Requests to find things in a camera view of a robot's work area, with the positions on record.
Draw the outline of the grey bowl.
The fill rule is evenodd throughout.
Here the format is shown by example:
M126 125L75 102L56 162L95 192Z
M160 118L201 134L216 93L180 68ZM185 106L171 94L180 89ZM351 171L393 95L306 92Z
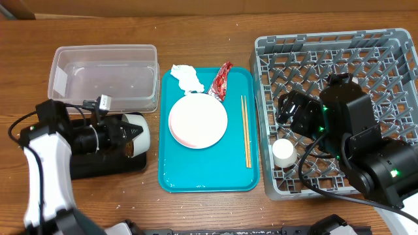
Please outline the grey bowl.
M143 128L143 133L127 142L125 145L125 154L129 158L134 158L140 154L146 153L151 145L150 129L145 118L140 114L123 114L122 121L140 125Z

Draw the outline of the white cup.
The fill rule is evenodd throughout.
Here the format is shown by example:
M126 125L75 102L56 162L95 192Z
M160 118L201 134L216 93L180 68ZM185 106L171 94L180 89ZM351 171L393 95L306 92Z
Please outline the white cup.
M272 145L274 164L280 168L287 168L297 161L297 151L288 139L277 139Z

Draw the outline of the wooden chopstick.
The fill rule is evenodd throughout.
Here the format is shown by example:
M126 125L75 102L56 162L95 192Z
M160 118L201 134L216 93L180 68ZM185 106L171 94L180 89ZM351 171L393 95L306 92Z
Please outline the wooden chopstick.
M249 139L249 122L248 122L248 105L247 105L247 98L244 96L243 101L244 106L244 119L245 119L245 128L246 128L246 150L247 150L247 164L248 168L252 168L251 163L251 146L250 146L250 139Z
M246 167L251 168L250 163L250 150L249 150L249 139L248 139L248 123L246 119L246 111L245 111L245 102L244 97L241 95L241 110L242 110L242 123L243 123L243 132L244 132L244 146L245 146L245 154L246 154Z

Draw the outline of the white napkin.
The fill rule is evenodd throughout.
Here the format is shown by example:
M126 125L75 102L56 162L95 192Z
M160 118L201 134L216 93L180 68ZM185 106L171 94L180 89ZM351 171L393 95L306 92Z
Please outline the white napkin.
M190 65L173 65L170 74L179 82L179 87L184 91L184 95L190 93L203 93L204 85L197 77L197 71Z

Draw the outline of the red snack wrapper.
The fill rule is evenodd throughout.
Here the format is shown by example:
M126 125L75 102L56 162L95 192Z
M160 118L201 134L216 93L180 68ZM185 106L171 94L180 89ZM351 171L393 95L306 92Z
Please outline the red snack wrapper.
M212 85L210 86L210 89L207 92L207 94L213 96L219 102L223 102L225 100L227 93L227 77L232 67L233 64L230 61L225 62L219 69Z

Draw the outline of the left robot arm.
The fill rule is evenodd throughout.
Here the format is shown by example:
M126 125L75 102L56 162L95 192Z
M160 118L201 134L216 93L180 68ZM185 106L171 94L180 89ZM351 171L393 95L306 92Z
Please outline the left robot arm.
M126 219L102 228L77 207L72 181L141 171L150 148L150 130L142 114L109 114L102 95L74 109L91 116L71 120L71 104L49 99L35 108L38 122L10 139L29 166L29 201L23 234L142 234Z

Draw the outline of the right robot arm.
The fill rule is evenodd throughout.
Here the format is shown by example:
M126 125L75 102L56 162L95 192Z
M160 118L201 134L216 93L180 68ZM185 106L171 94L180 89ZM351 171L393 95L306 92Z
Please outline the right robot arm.
M417 233L417 146L384 137L372 100L351 73L330 74L318 99L290 91L278 99L278 123L312 140L298 164L302 184L328 198L371 206L393 234ZM324 191L304 177L314 148L338 160L363 199Z

